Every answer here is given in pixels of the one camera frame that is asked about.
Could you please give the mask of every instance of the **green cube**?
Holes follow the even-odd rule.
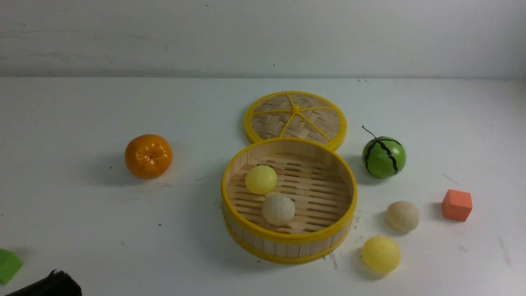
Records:
[[[18,256],[4,249],[0,249],[0,283],[7,284],[22,267]]]

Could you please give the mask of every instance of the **orange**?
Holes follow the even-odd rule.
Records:
[[[173,155],[170,144],[158,135],[142,135],[131,140],[124,154],[129,171],[141,179],[153,179],[164,174]]]

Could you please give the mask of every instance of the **black stripe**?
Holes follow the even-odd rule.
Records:
[[[384,149],[385,152],[387,153],[387,157],[389,157],[389,159],[393,162],[393,169],[395,170],[395,174],[397,174],[398,173],[398,168],[396,167],[396,159],[391,154],[391,150],[389,150],[386,147],[386,145],[383,144],[382,142],[378,142],[378,144],[380,144],[380,147],[382,147],[382,149]]]
[[[369,156],[371,156],[371,151],[372,149],[374,148],[374,146],[376,145],[377,141],[375,141],[374,143],[372,143],[369,148],[367,148],[367,153],[365,154],[365,168],[366,170],[370,173],[371,171],[369,171],[369,164],[367,163],[367,161],[369,160]]]
[[[379,139],[380,141],[390,141],[390,142],[395,142],[395,143],[397,143],[398,145],[400,145],[400,146],[403,147],[403,145],[400,144],[400,142],[398,142],[397,140],[394,140],[394,139],[384,139],[384,138],[385,138],[385,137],[379,137],[378,139]]]

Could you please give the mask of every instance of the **white table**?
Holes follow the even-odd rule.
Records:
[[[349,237],[325,260],[284,267],[246,253],[223,224],[219,180],[247,140],[246,108],[299,90],[338,105],[338,153],[359,183]],[[24,267],[0,294],[52,269],[84,295],[524,295],[526,83],[455,80],[0,79],[0,248]],[[371,136],[404,144],[408,162],[378,183],[361,167]],[[164,136],[170,171],[140,183],[129,140]],[[467,222],[444,220],[447,189],[469,191]],[[382,220],[397,200],[420,225],[398,236]],[[370,277],[360,247],[394,238],[400,266]]]

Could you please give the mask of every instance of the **orange cube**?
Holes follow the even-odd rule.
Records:
[[[442,215],[446,219],[464,222],[472,208],[473,204],[469,192],[449,189],[442,201]]]

